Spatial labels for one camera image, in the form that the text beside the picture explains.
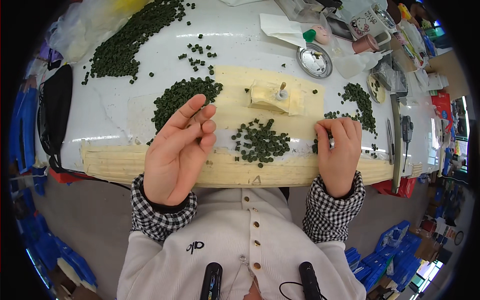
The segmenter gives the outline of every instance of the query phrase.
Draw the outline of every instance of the hello kitty mug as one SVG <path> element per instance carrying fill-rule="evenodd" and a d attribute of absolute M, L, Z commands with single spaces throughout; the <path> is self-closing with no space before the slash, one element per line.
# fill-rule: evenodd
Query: hello kitty mug
<path fill-rule="evenodd" d="M 353 17 L 348 26 L 357 39 L 366 34 L 375 37 L 385 32 L 386 38 L 378 41 L 379 46 L 389 42 L 392 39 L 390 34 L 396 32 L 396 25 L 392 17 L 387 11 L 380 9 L 377 4 L 372 5 Z"/>

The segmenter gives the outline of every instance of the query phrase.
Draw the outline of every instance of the checkered sleeve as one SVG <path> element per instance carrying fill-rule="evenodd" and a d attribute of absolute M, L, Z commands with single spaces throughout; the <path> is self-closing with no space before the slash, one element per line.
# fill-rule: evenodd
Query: checkered sleeve
<path fill-rule="evenodd" d="M 322 177 L 312 182 L 307 195 L 307 212 L 303 219 L 303 231 L 314 242 L 345 241 L 348 223 L 358 214 L 365 198 L 365 187 L 360 172 L 355 172 L 352 190 L 340 199 L 326 193 Z"/>
<path fill-rule="evenodd" d="M 164 241 L 172 232 L 187 225 L 197 213 L 197 196 L 190 192 L 178 212 L 161 213 L 142 193 L 144 175 L 140 174 L 132 182 L 132 229 L 141 231 L 156 241 Z"/>

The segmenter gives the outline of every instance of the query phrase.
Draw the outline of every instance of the gray floor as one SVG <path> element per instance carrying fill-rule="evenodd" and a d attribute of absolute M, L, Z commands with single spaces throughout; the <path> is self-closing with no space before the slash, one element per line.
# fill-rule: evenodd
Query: gray floor
<path fill-rule="evenodd" d="M 294 222 L 301 227 L 308 187 L 291 188 L 288 201 Z M 384 196 L 371 187 L 360 213 L 350 223 L 347 249 L 370 254 L 380 234 L 406 219 L 418 224 L 428 199 L 427 185 L 416 184 L 409 199 Z M 131 226 L 129 191 L 111 184 L 79 181 L 71 186 L 49 178 L 46 196 L 34 194 L 37 209 L 50 230 L 86 259 L 97 278 L 97 293 L 115 298 Z"/>

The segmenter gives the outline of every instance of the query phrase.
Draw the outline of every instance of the black logo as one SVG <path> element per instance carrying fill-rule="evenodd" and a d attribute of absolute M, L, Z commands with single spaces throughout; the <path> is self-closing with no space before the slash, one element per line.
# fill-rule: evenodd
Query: black logo
<path fill-rule="evenodd" d="M 201 249 L 201 248 L 203 248 L 204 246 L 205 246 L 205 244 L 204 244 L 203 242 L 201 242 L 201 241 L 194 241 L 193 243 L 191 243 L 190 245 L 188 245 L 188 247 L 187 247 L 187 252 L 191 250 L 192 252 L 190 253 L 190 255 L 192 255 L 194 249 Z"/>

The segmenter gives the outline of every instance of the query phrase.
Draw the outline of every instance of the red box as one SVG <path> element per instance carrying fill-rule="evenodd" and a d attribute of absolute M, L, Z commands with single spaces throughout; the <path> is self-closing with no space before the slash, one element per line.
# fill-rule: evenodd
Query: red box
<path fill-rule="evenodd" d="M 415 181 L 417 178 L 406 178 L 403 177 L 400 180 L 400 187 L 398 188 L 398 193 L 392 193 L 392 181 L 385 180 L 379 183 L 372 184 L 380 194 L 382 195 L 392 195 L 401 198 L 410 198 L 413 193 L 413 187 L 415 187 Z"/>
<path fill-rule="evenodd" d="M 435 105 L 435 112 L 442 119 L 450 121 L 445 132 L 449 133 L 453 126 L 452 105 L 450 103 L 450 94 L 438 93 L 438 96 L 432 96 L 432 104 Z"/>

